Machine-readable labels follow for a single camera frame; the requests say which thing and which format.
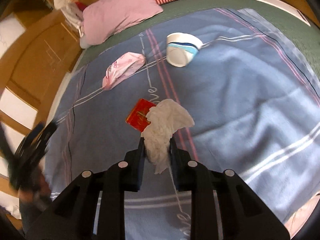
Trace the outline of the blue plaid blanket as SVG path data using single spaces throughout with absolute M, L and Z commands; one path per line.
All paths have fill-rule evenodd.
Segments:
M 185 67 L 167 62 L 167 36 L 186 33 L 202 48 Z M 145 56 L 111 90 L 108 66 Z M 82 171 L 104 171 L 138 146 L 126 118 L 141 98 L 172 99 L 195 125 L 178 146 L 208 169 L 233 169 L 281 222 L 319 192 L 319 79 L 304 55 L 254 10 L 210 9 L 153 26 L 76 71 L 56 111 L 45 173 L 56 198 Z

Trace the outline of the pink white wrapper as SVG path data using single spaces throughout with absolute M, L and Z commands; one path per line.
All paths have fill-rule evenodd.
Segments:
M 102 81 L 103 90 L 111 90 L 118 84 L 135 74 L 146 62 L 145 56 L 127 52 L 114 61 L 106 70 Z

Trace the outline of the white flat board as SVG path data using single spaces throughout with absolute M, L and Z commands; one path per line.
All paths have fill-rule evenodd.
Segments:
M 304 22 L 309 27 L 311 24 L 307 20 L 307 18 L 298 10 L 297 8 L 287 4 L 286 2 L 283 2 L 281 0 L 255 0 L 259 1 L 268 5 L 271 5 L 273 7 L 276 7 L 282 11 L 287 12 L 288 14 L 294 16 L 295 18 L 299 19 L 300 21 Z

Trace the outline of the pink pillow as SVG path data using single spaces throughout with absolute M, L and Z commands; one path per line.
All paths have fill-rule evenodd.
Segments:
M 163 12 L 155 0 L 98 0 L 86 7 L 80 47 L 104 43 L 109 37 Z

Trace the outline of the white tissue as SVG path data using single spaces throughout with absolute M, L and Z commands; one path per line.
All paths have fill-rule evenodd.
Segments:
M 169 146 L 173 134 L 189 128 L 195 122 L 188 111 L 172 99 L 165 99 L 150 108 L 146 114 L 149 125 L 141 133 L 148 161 L 154 165 L 155 174 L 169 167 Z

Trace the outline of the white blue paper cup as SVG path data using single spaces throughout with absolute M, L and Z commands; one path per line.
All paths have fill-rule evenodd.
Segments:
M 166 59 L 174 67 L 188 65 L 199 50 L 203 42 L 194 35 L 186 33 L 172 33 L 167 36 Z

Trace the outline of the red cigarette box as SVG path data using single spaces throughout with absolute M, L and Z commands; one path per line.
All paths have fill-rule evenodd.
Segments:
M 155 104 L 145 99 L 139 99 L 126 118 L 126 123 L 143 132 L 151 123 L 146 117 L 151 107 L 155 107 Z

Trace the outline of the wooden bed frame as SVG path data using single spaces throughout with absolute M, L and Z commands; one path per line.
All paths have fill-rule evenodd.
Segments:
M 54 10 L 28 27 L 1 57 L 1 89 L 37 111 L 32 126 L 47 121 L 65 74 L 80 56 L 83 37 Z

